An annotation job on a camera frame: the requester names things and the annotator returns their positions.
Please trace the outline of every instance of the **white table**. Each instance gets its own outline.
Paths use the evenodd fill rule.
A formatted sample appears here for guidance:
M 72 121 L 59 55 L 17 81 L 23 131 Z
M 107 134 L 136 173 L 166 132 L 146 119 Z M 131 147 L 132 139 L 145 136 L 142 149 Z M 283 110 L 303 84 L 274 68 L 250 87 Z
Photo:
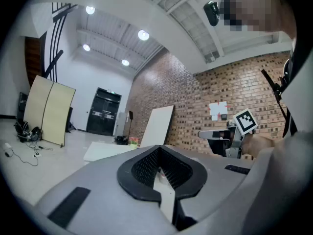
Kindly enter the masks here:
M 134 150 L 134 148 L 129 145 L 92 142 L 84 155 L 85 165 L 99 159 L 108 158 L 131 150 Z

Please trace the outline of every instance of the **white ceiling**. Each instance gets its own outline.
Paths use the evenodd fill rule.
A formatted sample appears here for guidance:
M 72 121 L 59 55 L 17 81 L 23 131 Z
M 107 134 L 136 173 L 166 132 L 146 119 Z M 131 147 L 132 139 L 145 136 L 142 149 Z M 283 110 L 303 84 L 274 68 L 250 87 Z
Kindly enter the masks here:
M 236 32 L 223 21 L 212 27 L 203 10 L 211 0 L 34 0 L 47 1 L 94 6 L 88 25 L 82 10 L 80 43 L 89 41 L 105 60 L 120 62 L 127 57 L 134 73 L 162 46 L 192 73 L 291 48 L 290 39 L 281 32 L 249 32 L 246 27 Z M 137 37 L 140 29 L 150 34 L 146 43 Z

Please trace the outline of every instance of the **potted plant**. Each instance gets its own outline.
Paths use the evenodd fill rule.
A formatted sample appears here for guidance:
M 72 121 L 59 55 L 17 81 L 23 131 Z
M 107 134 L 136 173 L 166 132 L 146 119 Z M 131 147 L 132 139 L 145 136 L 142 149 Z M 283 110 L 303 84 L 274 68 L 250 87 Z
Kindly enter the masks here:
M 130 141 L 130 146 L 133 149 L 137 149 L 139 139 L 138 138 L 129 138 L 129 141 Z

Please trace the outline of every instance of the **black door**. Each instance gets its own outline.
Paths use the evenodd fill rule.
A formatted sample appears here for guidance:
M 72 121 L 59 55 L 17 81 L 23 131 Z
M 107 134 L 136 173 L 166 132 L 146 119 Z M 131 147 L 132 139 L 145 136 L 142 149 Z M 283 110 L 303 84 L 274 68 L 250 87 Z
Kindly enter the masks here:
M 103 89 L 97 90 L 88 118 L 88 132 L 113 136 L 120 98 L 120 95 Z

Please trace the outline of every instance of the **floor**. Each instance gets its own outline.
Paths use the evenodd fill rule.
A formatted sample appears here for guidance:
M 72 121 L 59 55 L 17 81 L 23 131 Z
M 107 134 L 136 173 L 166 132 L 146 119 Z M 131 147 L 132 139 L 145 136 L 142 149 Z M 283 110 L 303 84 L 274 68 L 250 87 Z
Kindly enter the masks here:
M 4 144 L 9 143 L 23 161 L 37 163 L 33 158 L 34 150 L 17 139 L 14 123 L 12 119 L 0 119 L 0 167 L 11 190 L 32 205 L 49 189 L 84 166 L 83 157 L 91 142 L 113 143 L 113 137 L 73 130 L 66 133 L 63 148 L 46 141 L 38 142 L 38 145 L 53 150 L 40 151 L 42 156 L 38 157 L 38 166 L 31 166 L 22 163 L 17 156 L 8 158 L 4 154 Z

